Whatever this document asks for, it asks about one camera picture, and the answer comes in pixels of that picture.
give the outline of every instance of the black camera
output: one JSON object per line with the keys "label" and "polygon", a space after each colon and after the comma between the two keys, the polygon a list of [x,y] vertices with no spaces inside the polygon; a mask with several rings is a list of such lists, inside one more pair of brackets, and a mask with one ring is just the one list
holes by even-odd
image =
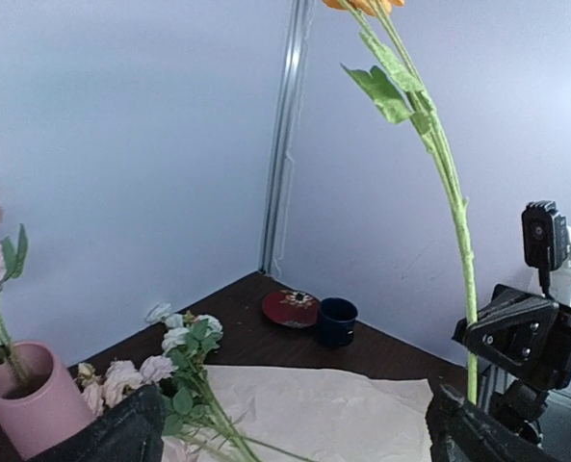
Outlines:
{"label": "black camera", "polygon": [[525,263],[541,270],[558,270],[567,259],[567,220],[554,200],[531,202],[522,215]]}

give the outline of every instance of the sheet of paper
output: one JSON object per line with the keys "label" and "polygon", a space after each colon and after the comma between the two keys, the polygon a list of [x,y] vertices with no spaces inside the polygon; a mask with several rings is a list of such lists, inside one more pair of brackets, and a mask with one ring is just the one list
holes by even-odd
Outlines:
{"label": "sheet of paper", "polygon": [[[429,462],[425,380],[371,380],[351,372],[209,367],[210,383],[245,435],[318,462]],[[214,462],[165,438],[164,462]],[[266,462],[288,456],[253,446]]]}

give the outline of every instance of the table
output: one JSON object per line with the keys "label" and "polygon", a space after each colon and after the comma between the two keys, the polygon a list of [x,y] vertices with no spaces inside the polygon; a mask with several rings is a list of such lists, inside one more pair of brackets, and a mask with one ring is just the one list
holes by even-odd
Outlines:
{"label": "table", "polygon": [[[361,322],[355,327],[353,343],[337,350],[319,346],[308,329],[272,323],[261,313],[261,300],[281,289],[286,287],[253,273],[190,307],[193,313],[214,315],[223,324],[221,349],[210,358],[211,364],[330,368],[393,380],[427,378],[431,388],[450,383],[465,392],[464,369]],[[99,373],[105,372],[114,359],[130,359],[138,366],[146,357],[162,352],[164,332],[162,325],[150,326],[88,361]],[[18,461],[19,456],[0,429],[0,462]]]}

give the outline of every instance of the plate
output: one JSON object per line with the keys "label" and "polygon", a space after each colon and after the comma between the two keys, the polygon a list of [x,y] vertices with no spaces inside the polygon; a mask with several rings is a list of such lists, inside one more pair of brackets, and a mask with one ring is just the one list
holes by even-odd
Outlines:
{"label": "plate", "polygon": [[264,298],[262,310],[271,321],[295,329],[315,324],[320,301],[301,291],[276,291]]}

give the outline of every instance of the blue mug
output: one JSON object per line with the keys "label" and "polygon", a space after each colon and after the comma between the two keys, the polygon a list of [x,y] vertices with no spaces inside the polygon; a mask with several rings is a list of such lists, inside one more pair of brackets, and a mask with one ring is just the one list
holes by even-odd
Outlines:
{"label": "blue mug", "polygon": [[345,347],[353,342],[357,308],[342,298],[326,298],[320,305],[315,324],[317,341],[329,348]]}

